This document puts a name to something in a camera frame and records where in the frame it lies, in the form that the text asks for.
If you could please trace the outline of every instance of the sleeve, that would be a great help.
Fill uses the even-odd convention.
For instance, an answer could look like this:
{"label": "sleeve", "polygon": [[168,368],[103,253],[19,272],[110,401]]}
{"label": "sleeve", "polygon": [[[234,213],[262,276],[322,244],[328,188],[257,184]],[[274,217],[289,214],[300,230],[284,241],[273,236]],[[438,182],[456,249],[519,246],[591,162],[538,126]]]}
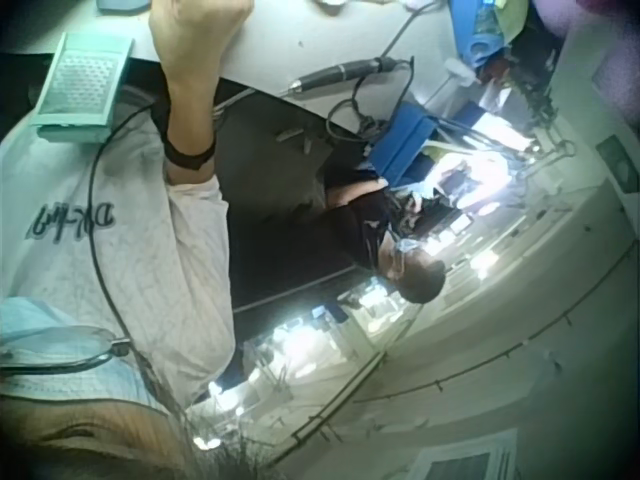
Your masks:
{"label": "sleeve", "polygon": [[351,204],[331,209],[327,215],[331,229],[345,252],[358,265],[370,268],[362,226],[359,224]]}
{"label": "sleeve", "polygon": [[227,207],[218,179],[199,185],[167,185],[169,208],[182,274],[191,295],[194,313],[206,322],[207,365],[201,393],[229,363],[235,348],[231,289]]}

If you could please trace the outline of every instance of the white wall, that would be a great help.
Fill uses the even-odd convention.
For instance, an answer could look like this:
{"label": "white wall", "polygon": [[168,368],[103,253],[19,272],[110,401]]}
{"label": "white wall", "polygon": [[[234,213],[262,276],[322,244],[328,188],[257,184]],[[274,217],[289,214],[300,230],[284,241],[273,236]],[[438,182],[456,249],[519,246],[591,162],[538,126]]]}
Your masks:
{"label": "white wall", "polygon": [[[469,367],[565,311],[632,243],[619,207],[612,188],[601,188],[507,283],[393,348],[355,400]],[[570,314],[573,327],[553,327],[510,359],[445,383],[442,393],[349,404],[331,421],[345,443],[327,436],[330,450],[309,448],[300,453],[304,468],[296,455],[283,468],[304,480],[401,479],[424,446],[516,427],[525,479],[614,478],[636,440],[637,269],[635,254]]]}

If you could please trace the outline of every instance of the hair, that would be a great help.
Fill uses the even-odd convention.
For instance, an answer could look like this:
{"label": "hair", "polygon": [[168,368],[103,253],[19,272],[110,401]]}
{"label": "hair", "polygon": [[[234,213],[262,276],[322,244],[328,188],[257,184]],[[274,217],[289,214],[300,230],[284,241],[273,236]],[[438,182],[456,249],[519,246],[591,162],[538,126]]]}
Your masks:
{"label": "hair", "polygon": [[13,445],[2,456],[7,480],[279,480],[282,478],[251,453],[246,443],[221,445],[209,452],[193,451],[184,468],[160,466],[81,448]]}
{"label": "hair", "polygon": [[404,273],[395,284],[406,301],[424,304],[440,295],[446,277],[442,261],[434,262],[426,252],[415,249],[405,255]]}

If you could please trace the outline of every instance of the eyeglasses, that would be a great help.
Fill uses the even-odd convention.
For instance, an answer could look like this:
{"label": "eyeglasses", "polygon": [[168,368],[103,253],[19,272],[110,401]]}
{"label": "eyeglasses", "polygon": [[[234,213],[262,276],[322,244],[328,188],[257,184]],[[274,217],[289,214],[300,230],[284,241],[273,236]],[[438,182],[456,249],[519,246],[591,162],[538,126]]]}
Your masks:
{"label": "eyeglasses", "polygon": [[0,376],[78,373],[130,351],[130,339],[116,338],[102,328],[24,330],[0,339]]}

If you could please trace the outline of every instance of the black cable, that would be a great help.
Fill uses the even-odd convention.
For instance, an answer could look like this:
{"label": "black cable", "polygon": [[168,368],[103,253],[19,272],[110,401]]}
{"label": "black cable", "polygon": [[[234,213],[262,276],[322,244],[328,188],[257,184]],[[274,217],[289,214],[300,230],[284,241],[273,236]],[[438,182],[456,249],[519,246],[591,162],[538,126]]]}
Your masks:
{"label": "black cable", "polygon": [[[411,25],[411,23],[413,23],[413,21],[418,18],[418,16],[420,16],[422,13],[426,12],[427,10],[430,9],[435,9],[435,8],[439,8],[442,6],[442,2],[441,1],[437,1],[434,3],[430,3],[427,5],[424,5],[422,7],[420,7],[419,9],[415,10],[414,12],[411,13],[411,15],[409,15],[409,18],[407,18],[407,20],[404,22],[404,24],[402,25],[402,27],[400,27],[400,30],[398,30],[398,32],[395,34],[395,36],[391,39],[391,41],[389,42],[389,44],[385,47],[385,49],[382,51],[382,53],[380,54],[380,57],[385,57],[389,54],[389,52],[391,52],[391,50],[393,49],[393,47],[395,47],[396,43],[398,43],[398,40],[400,40],[400,38],[402,37],[402,35],[404,35],[404,32],[407,30],[407,28],[409,28],[409,25]],[[404,60],[401,62],[401,64],[404,65],[409,65],[410,68],[410,76],[409,76],[409,80],[407,82],[407,84],[405,85],[402,94],[400,95],[398,102],[396,103],[392,113],[391,113],[391,119],[395,118],[398,109],[400,108],[400,105],[402,104],[402,100],[404,98],[404,96],[406,95],[406,93],[409,91],[409,88],[411,87],[411,84],[413,82],[413,78],[415,76],[415,65],[414,65],[414,58],[412,57],[411,60]],[[337,140],[343,140],[343,141],[347,141],[347,142],[356,142],[356,143],[365,143],[365,142],[370,142],[372,140],[374,140],[375,138],[379,137],[380,135],[382,135],[385,132],[385,128],[384,126],[386,125],[388,127],[388,125],[391,124],[391,122],[378,122],[376,121],[373,117],[368,116],[368,115],[363,115],[362,112],[360,111],[360,106],[358,105],[358,101],[356,99],[356,96],[358,94],[358,91],[360,90],[360,87],[362,86],[362,84],[364,83],[364,81],[367,79],[368,75],[365,75],[364,77],[360,77],[355,85],[353,86],[353,90],[351,92],[351,97],[341,100],[340,102],[338,102],[337,104],[335,104],[333,106],[333,108],[329,111],[328,115],[327,115],[327,119],[325,122],[325,128],[327,130],[327,133],[337,139]],[[336,114],[336,112],[338,110],[341,110],[342,108],[344,108],[346,105],[349,105],[351,107],[351,109],[355,112],[355,114],[358,116],[358,132],[357,132],[357,137],[347,137],[345,135],[340,135],[338,133],[336,133],[332,126],[331,126],[331,119],[333,118],[333,116]]]}
{"label": "black cable", "polygon": [[96,171],[98,169],[98,162],[100,161],[100,158],[102,157],[102,154],[104,153],[104,151],[106,150],[106,148],[111,144],[111,142],[113,141],[113,139],[115,138],[115,136],[137,115],[139,115],[140,113],[146,111],[146,110],[150,110],[152,107],[152,105],[147,105],[145,107],[142,107],[138,110],[136,110],[135,112],[133,112],[131,115],[129,115],[127,118],[125,118],[112,132],[111,134],[107,137],[107,139],[105,140],[105,142],[100,145],[100,148],[98,149],[98,152],[96,153],[96,156],[93,160],[93,164],[91,165],[91,172],[89,174],[89,188],[88,188],[88,193],[87,193],[87,211],[89,212],[88,215],[88,222],[87,222],[87,229],[88,229],[88,237],[89,237],[89,248],[91,250],[91,261],[93,263],[93,269],[96,273],[96,277],[98,278],[98,284],[100,285],[100,289],[102,290],[102,294],[107,302],[107,304],[109,305],[109,308],[111,309],[111,312],[113,313],[113,316],[115,317],[116,321],[118,322],[118,325],[120,326],[122,333],[124,334],[125,337],[127,337],[130,341],[130,346],[131,346],[131,352],[133,353],[133,356],[136,360],[136,363],[138,364],[138,367],[140,368],[140,374],[142,375],[142,379],[145,383],[145,387],[147,388],[147,390],[149,391],[149,393],[151,395],[154,396],[154,398],[156,400],[158,400],[161,404],[163,404],[167,410],[169,410],[171,413],[174,413],[175,415],[182,417],[182,415],[180,414],[181,409],[179,408],[179,406],[177,405],[177,403],[175,402],[175,400],[173,399],[173,396],[167,391],[167,389],[162,385],[162,383],[158,380],[155,371],[153,370],[153,366],[151,365],[151,363],[149,362],[149,360],[147,360],[144,355],[142,355],[140,353],[140,351],[136,348],[135,342],[133,340],[133,338],[131,337],[131,333],[129,332],[129,328],[127,327],[127,325],[125,324],[124,320],[122,319],[122,315],[120,314],[120,311],[118,310],[118,308],[116,307],[113,298],[111,298],[111,294],[109,293],[109,289],[107,288],[107,285],[105,283],[104,280],[104,276],[102,275],[102,269],[100,268],[100,262],[98,261],[98,255],[96,253],[96,241],[95,241],[95,237],[94,237],[94,222],[93,222],[93,187],[95,184],[95,179],[96,179]]}

